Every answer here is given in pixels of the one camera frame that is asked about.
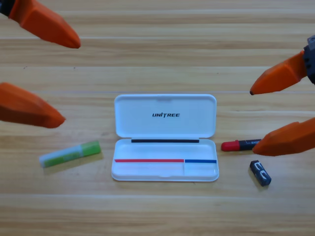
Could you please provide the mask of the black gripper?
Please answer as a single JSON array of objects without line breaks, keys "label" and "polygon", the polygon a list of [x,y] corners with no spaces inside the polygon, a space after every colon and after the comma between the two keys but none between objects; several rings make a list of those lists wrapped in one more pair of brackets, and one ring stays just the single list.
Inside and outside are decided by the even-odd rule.
[{"label": "black gripper", "polygon": [[298,54],[265,70],[250,89],[251,95],[282,91],[306,76],[315,85],[315,36]]},{"label": "black gripper", "polygon": [[78,49],[81,41],[62,16],[36,0],[0,0],[0,13],[17,22],[21,28],[40,39]]}]

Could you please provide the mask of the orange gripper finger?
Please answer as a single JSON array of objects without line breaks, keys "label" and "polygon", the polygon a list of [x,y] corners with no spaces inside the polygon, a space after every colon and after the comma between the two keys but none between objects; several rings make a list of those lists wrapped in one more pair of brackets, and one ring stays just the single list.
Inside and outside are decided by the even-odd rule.
[{"label": "orange gripper finger", "polygon": [[264,156],[301,153],[315,147],[315,119],[293,122],[268,133],[252,149]]},{"label": "orange gripper finger", "polygon": [[45,128],[57,128],[65,121],[39,96],[6,82],[0,84],[0,119]]}]

